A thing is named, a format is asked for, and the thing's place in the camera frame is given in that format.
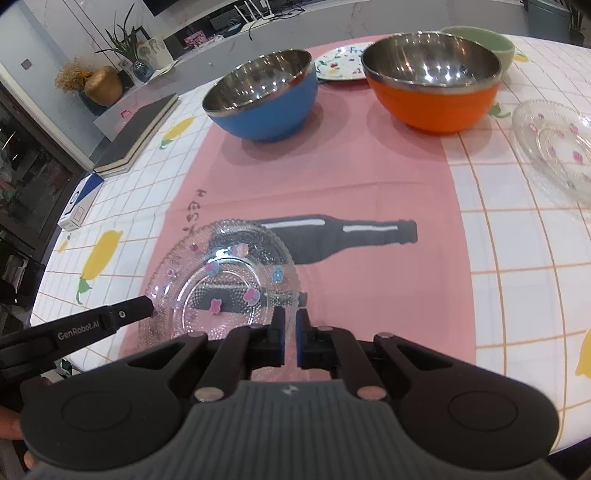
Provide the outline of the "person's left hand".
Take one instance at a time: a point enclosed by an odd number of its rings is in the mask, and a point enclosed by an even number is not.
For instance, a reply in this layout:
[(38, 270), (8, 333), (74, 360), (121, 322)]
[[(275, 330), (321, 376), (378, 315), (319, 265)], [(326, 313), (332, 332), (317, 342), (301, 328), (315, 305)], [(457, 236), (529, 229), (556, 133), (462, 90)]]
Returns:
[[(4, 440), (23, 440), (20, 426), (20, 414), (6, 407), (0, 407), (0, 434)], [(24, 464), (28, 470), (34, 469), (36, 460), (30, 451), (23, 456)]]

